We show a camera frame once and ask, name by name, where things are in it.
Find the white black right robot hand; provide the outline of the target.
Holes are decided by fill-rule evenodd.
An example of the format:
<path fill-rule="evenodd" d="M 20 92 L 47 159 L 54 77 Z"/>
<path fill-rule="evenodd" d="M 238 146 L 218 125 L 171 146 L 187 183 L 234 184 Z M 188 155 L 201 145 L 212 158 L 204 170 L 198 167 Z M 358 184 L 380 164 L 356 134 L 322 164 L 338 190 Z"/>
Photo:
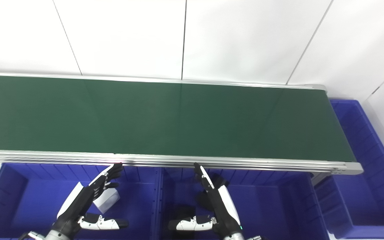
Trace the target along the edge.
<path fill-rule="evenodd" d="M 227 189 L 228 182 L 220 175 L 213 179 L 204 167 L 195 162 L 194 172 L 203 191 L 196 201 L 213 217 L 198 215 L 169 221 L 169 230 L 174 231 L 209 231 L 212 230 L 220 240 L 243 240 L 243 228 L 235 204 Z"/>

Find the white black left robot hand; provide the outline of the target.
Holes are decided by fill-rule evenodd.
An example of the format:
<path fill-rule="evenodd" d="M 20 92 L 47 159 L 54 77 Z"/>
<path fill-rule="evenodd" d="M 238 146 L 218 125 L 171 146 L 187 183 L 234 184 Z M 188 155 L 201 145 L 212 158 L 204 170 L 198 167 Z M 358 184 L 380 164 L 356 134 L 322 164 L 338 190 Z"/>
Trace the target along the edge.
<path fill-rule="evenodd" d="M 128 220 L 106 219 L 102 215 L 87 212 L 105 191 L 118 187 L 119 184 L 111 180 L 119 178 L 123 169 L 122 163 L 115 163 L 99 173 L 87 186 L 78 183 L 63 203 L 44 239 L 73 240 L 81 229 L 101 231 L 127 228 Z"/>

